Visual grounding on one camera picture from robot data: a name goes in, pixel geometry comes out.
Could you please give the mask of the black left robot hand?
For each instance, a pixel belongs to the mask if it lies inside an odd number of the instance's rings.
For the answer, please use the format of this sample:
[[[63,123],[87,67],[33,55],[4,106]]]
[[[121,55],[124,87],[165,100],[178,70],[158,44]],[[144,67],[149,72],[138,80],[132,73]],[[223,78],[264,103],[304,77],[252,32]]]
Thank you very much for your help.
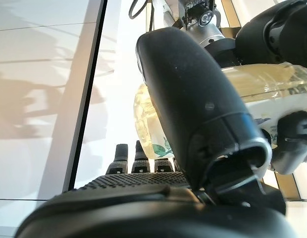
[[[292,81],[307,77],[307,1],[286,0],[248,22],[235,39],[211,37],[205,49],[221,67],[280,63],[296,73]],[[277,147],[272,168],[287,175],[307,157],[307,110],[284,115],[277,124]]]

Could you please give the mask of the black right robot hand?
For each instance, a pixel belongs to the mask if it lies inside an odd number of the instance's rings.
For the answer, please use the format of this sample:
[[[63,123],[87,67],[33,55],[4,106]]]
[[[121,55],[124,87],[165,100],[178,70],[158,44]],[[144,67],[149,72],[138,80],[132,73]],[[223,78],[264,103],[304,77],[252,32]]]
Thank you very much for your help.
[[[142,35],[138,65],[186,186],[101,178],[38,207],[18,238],[294,238],[272,149],[214,59],[170,27]]]

